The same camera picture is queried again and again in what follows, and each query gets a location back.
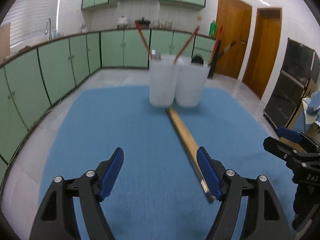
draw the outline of kitchen counter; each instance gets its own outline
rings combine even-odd
[[[60,38],[52,39],[51,41],[45,41],[45,42],[39,43],[39,44],[34,45],[34,46],[30,46],[30,47],[27,46],[27,47],[21,49],[16,54],[14,54],[12,56],[9,56],[8,58],[4,59],[4,61],[1,62],[1,64],[0,64],[0,68],[2,68],[4,65],[6,65],[10,61],[14,60],[15,58],[23,55],[24,53],[27,53],[28,51],[31,51],[33,49],[36,49],[37,47],[43,46],[43,45],[51,43],[51,42],[67,39],[67,38],[78,36],[78,35],[90,34],[90,33],[100,33],[100,32],[117,31],[117,30],[133,30],[133,29],[136,29],[136,28],[122,28],[122,29],[113,28],[113,29],[92,31],[92,32],[86,32],[86,33],[76,33],[76,34],[71,34],[71,35],[60,37]],[[181,33],[189,33],[190,35],[192,34],[192,32],[188,32],[188,31],[182,31],[182,30],[176,30],[176,29],[164,29],[164,28],[144,28],[143,30],[164,30],[164,31],[175,31],[175,32],[181,32]],[[197,36],[202,36],[202,37],[205,37],[205,38],[209,38],[209,39],[215,40],[214,38],[212,38],[210,36],[207,36],[207,35],[197,34]]]

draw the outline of green bottle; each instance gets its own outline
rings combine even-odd
[[[216,24],[216,21],[213,21],[210,24],[209,36],[214,37],[216,30],[217,30],[217,24]]]

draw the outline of white plastic container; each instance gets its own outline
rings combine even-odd
[[[161,55],[150,60],[149,101],[155,107],[169,107],[174,100],[180,61],[173,64],[175,55]]]
[[[181,67],[176,86],[175,98],[179,106],[193,108],[199,104],[210,67],[191,63],[191,58],[180,57]]]

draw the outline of red stick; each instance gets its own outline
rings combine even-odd
[[[199,31],[200,27],[197,26],[195,28],[195,30],[193,31],[193,33],[191,34],[190,38],[186,41],[186,43],[183,45],[182,49],[179,51],[179,53],[176,55],[176,58],[174,60],[174,63],[177,63],[178,58],[181,56],[181,54],[183,53],[183,51],[186,49],[186,47],[189,45],[190,41],[192,40],[192,38],[197,35],[198,31]]]
[[[211,65],[213,57],[214,57],[214,54],[216,53],[216,50],[217,50],[217,47],[218,47],[219,38],[221,36],[222,30],[223,30],[223,26],[221,26],[221,28],[220,28],[220,30],[218,32],[218,36],[217,36],[216,42],[215,42],[215,44],[213,46],[213,49],[212,49],[211,57],[210,57],[210,60],[208,62],[209,65]]]
[[[142,31],[141,31],[141,26],[140,26],[140,24],[139,24],[138,22],[136,22],[135,24],[136,24],[136,27],[137,27],[138,32],[139,32],[139,34],[140,34],[140,37],[141,37],[141,39],[142,39],[142,41],[143,41],[143,44],[144,44],[144,46],[145,46],[146,49],[147,49],[148,55],[150,55],[150,59],[152,59],[152,55],[151,55],[151,53],[150,53],[150,49],[149,49],[147,40],[146,40],[146,38],[144,37],[144,35],[143,35]]]

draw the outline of blue carpet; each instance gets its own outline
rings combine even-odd
[[[296,186],[285,163],[263,149],[268,136],[228,93],[206,88],[195,109],[176,107],[199,146],[243,177],[266,175],[291,224]],[[57,175],[81,176],[108,160],[117,147],[124,164],[111,195],[101,203],[117,240],[204,240],[220,202],[207,202],[163,109],[149,105],[148,87],[88,90],[73,103],[55,138],[39,202]],[[82,239],[88,239],[75,199]],[[233,239],[239,239],[243,198]]]

